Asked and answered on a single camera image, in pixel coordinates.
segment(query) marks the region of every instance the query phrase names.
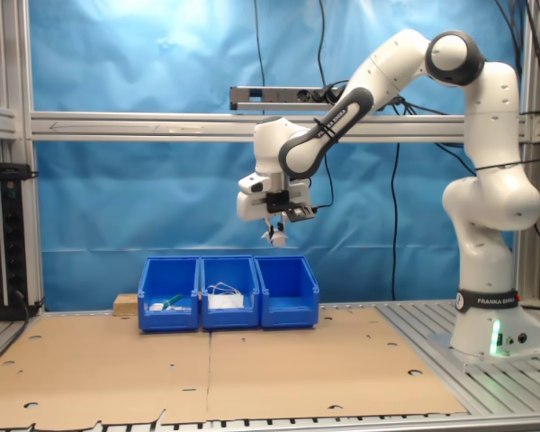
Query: blue backdrop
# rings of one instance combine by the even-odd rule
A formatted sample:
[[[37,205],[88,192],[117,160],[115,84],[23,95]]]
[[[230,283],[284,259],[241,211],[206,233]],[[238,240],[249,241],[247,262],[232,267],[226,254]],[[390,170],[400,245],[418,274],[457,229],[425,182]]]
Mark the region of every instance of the blue backdrop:
[[[412,28],[432,39],[468,32],[490,61],[513,63],[508,29],[482,0],[325,0],[322,62],[349,78],[370,52]],[[321,86],[318,0],[259,0],[267,86]],[[31,0],[35,109],[228,113],[230,86],[261,86],[253,0]],[[462,113],[464,96],[422,78],[402,93]],[[134,293],[148,255],[304,254],[323,302],[390,299],[394,144],[339,144],[328,153],[336,204],[288,227],[269,247],[263,222],[236,216],[237,181],[254,170],[245,143],[37,143],[46,305],[106,309]],[[455,234],[442,192],[466,176],[431,144],[404,144],[398,298],[453,298]],[[329,201],[323,168],[313,201]]]

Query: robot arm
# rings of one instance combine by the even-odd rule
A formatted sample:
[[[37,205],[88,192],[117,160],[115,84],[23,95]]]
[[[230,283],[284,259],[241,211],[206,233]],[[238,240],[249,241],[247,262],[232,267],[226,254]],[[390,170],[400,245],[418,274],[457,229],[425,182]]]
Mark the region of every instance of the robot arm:
[[[460,31],[442,33],[432,41],[417,31],[400,31],[358,68],[343,97],[314,127],[275,116],[254,128],[256,172],[239,182],[238,216],[243,221],[264,219],[269,227],[265,237],[279,237],[271,243],[283,246],[284,224],[274,230],[270,218],[281,215],[283,221],[294,222],[314,217],[308,185],[300,180],[316,173],[326,152],[352,126],[417,77],[430,75],[446,86],[465,86],[483,66],[475,43]]]
[[[512,67],[486,62],[460,31],[432,41],[412,30],[396,34],[358,68],[343,97],[310,129],[282,117],[259,123],[256,172],[239,183],[238,215],[246,221],[265,219],[265,237],[283,246],[286,219],[314,216],[302,179],[316,173],[328,149],[356,122],[421,75],[463,89],[464,151],[477,172],[452,182],[443,195],[460,248],[451,347],[464,361],[540,356],[540,323],[518,306],[512,254],[500,234],[529,228],[540,215],[540,194],[524,173],[518,149],[518,81]],[[277,229],[270,223],[274,215],[283,218]]]

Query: metal rail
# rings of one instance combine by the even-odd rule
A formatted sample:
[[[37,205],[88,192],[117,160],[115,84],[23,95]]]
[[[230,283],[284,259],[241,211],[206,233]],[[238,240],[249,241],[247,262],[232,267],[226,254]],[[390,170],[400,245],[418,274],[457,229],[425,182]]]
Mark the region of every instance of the metal rail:
[[[311,115],[289,115],[312,127]],[[32,139],[40,141],[251,142],[263,115],[150,112],[32,112]],[[520,121],[520,139],[525,137]],[[462,115],[376,115],[361,120],[341,142],[463,142]]]

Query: cardboard sheet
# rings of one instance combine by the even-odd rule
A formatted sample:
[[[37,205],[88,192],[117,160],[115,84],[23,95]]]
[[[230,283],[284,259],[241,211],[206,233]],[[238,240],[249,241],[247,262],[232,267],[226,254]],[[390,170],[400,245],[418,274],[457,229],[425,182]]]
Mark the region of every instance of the cardboard sheet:
[[[314,330],[212,334],[209,419],[456,412],[465,409],[374,309],[323,311]]]
[[[211,340],[141,335],[135,318],[42,318],[0,358],[0,429],[151,423],[163,410],[173,424],[464,408],[374,309]]]
[[[135,318],[40,319],[0,358],[0,428],[205,421],[209,342],[141,335]]]

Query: blue plastic bin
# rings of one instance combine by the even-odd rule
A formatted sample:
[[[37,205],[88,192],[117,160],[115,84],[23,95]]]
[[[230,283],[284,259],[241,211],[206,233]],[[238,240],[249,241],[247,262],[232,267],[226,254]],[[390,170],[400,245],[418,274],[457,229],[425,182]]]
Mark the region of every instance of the blue plastic bin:
[[[205,329],[253,328],[260,324],[260,288],[252,256],[204,256],[201,263],[202,326]],[[244,309],[208,309],[210,285],[224,282],[244,295]]]
[[[262,327],[318,323],[320,289],[304,256],[259,256],[255,262],[262,291]]]
[[[138,326],[143,331],[198,329],[198,256],[151,256],[146,260],[138,289]],[[173,304],[188,310],[149,310],[177,294]]]

